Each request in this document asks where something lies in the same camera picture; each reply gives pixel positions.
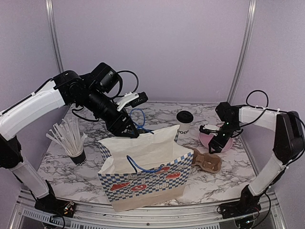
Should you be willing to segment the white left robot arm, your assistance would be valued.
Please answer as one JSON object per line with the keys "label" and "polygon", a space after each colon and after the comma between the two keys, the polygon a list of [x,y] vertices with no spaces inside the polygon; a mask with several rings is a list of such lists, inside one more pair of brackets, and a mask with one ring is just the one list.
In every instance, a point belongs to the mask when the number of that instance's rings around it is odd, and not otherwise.
{"label": "white left robot arm", "polygon": [[135,91],[117,94],[119,100],[115,103],[107,93],[117,83],[122,84],[120,73],[103,62],[84,75],[68,70],[0,113],[0,166],[25,184],[49,212],[57,212],[60,201],[47,181],[22,157],[17,133],[45,114],[75,104],[90,110],[96,120],[102,119],[114,136],[137,138],[139,133],[124,108],[136,104],[140,95]]}

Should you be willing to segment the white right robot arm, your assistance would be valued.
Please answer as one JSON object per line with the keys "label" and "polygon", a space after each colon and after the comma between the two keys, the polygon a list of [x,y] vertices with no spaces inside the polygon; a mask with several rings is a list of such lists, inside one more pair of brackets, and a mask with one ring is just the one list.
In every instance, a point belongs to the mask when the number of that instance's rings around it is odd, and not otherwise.
{"label": "white right robot arm", "polygon": [[275,183],[291,163],[305,151],[305,124],[296,111],[271,109],[267,106],[248,104],[231,105],[222,102],[215,109],[222,121],[220,127],[203,125],[200,132],[212,134],[208,143],[209,153],[220,153],[230,138],[249,127],[254,131],[246,133],[252,152],[262,156],[267,150],[265,165],[261,165],[256,178],[245,188],[251,196],[257,197]]}

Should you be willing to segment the blue checkered paper bag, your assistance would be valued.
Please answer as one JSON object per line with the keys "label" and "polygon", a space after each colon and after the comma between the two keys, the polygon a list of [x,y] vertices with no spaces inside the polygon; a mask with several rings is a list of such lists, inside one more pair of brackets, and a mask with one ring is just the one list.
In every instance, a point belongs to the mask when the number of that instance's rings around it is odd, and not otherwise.
{"label": "blue checkered paper bag", "polygon": [[177,144],[179,125],[146,130],[137,138],[98,142],[103,165],[98,172],[116,212],[162,203],[183,195],[194,151]]}

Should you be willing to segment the white paper coffee cup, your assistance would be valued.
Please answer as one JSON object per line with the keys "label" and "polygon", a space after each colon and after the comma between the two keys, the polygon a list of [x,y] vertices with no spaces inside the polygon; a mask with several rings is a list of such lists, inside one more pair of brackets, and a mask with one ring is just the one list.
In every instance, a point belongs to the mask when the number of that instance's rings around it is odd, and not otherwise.
{"label": "white paper coffee cup", "polygon": [[179,124],[179,128],[178,128],[176,137],[174,139],[175,142],[178,141],[180,136],[185,136],[189,132],[190,125],[191,125],[191,123],[183,123],[180,121],[178,121],[178,124]]}

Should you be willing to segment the brown cardboard cup carrier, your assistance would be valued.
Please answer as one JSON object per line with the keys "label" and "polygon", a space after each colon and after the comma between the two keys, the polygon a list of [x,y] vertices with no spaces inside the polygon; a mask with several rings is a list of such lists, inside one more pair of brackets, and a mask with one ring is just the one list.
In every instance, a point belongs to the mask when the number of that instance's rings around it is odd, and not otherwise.
{"label": "brown cardboard cup carrier", "polygon": [[202,171],[218,173],[221,170],[222,160],[219,156],[209,153],[201,153],[198,149],[187,146],[193,150],[193,160],[191,166],[198,166]]}

